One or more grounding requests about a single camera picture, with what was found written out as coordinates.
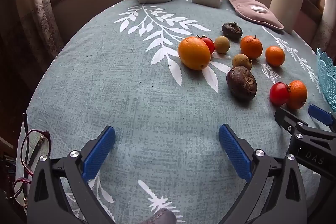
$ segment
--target blue basket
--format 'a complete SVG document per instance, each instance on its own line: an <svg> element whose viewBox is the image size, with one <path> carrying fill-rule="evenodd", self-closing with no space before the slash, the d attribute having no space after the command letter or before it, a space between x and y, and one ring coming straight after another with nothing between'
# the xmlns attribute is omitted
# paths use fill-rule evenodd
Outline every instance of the blue basket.
<svg viewBox="0 0 336 224"><path fill-rule="evenodd" d="M316 55L317 76L321 90L332 110L336 111L336 67L334 67L333 60L320 48L317 49Z"/></svg>

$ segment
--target orange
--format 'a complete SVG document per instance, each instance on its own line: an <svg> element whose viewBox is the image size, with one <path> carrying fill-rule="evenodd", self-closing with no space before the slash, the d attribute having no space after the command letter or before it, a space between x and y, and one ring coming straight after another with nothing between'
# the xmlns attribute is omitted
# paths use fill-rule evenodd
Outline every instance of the orange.
<svg viewBox="0 0 336 224"><path fill-rule="evenodd" d="M287 106L291 109L299 109L304 106L307 100L307 88L301 81L293 81L289 84L289 99Z"/></svg>
<svg viewBox="0 0 336 224"><path fill-rule="evenodd" d="M178 55L184 65L193 70L202 70L210 62L210 50L198 37L187 37L178 46Z"/></svg>
<svg viewBox="0 0 336 224"><path fill-rule="evenodd" d="M274 67L281 66L285 61L285 52L277 46L268 47L265 56L267 63Z"/></svg>
<svg viewBox="0 0 336 224"><path fill-rule="evenodd" d="M257 36L247 35L240 40L240 49L249 59L257 59L263 53L263 45Z"/></svg>

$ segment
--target mangosteen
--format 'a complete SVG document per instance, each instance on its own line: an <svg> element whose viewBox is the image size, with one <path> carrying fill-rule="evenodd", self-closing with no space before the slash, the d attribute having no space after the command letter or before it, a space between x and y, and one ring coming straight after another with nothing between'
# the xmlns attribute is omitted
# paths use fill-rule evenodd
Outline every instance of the mangosteen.
<svg viewBox="0 0 336 224"><path fill-rule="evenodd" d="M234 67L226 75L226 83L231 93L240 100L251 100L257 93L257 82L245 67Z"/></svg>
<svg viewBox="0 0 336 224"><path fill-rule="evenodd" d="M238 40L243 35L242 29L237 25L236 22L223 24L222 32L224 36L230 38L231 40Z"/></svg>

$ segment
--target white container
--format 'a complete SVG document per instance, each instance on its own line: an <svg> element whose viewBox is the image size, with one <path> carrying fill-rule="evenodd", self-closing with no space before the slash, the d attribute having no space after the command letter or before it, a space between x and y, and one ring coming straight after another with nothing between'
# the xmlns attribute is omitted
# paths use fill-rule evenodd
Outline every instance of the white container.
<svg viewBox="0 0 336 224"><path fill-rule="evenodd" d="M292 33L301 6L302 0L272 0L269 9L283 24L283 29L290 34Z"/></svg>

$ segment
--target tablecloth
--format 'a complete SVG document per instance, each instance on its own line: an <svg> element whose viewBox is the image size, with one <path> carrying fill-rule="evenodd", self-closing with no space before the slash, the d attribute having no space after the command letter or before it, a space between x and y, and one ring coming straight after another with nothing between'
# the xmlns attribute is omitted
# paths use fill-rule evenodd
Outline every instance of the tablecloth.
<svg viewBox="0 0 336 224"><path fill-rule="evenodd" d="M253 62L258 91L247 104L235 100L226 84L239 43L231 42L226 55L214 52L203 71L186 68L177 53L182 38L214 40L226 22L238 23L243 36L256 35L264 52L276 45L286 53L278 68L266 63L264 52ZM318 87L316 55L295 33L245 21L226 0L220 9L191 0L154 5L125 0L90 20L55 58L31 99L28 125L51 133L51 158L80 150L106 125L115 129L115 146L89 185L116 223L137 223L168 208L178 223L215 224L245 184L221 149L220 125L228 123L253 148L283 157L290 135L276 124L268 93L273 83L293 80L308 89L307 103L294 113L325 129L307 111L312 103L328 109ZM23 135L22 128L19 147ZM300 169L310 201L320 176ZM16 171L22 175L19 162ZM83 219L63 184L74 214ZM264 191L253 215L266 196Z"/></svg>

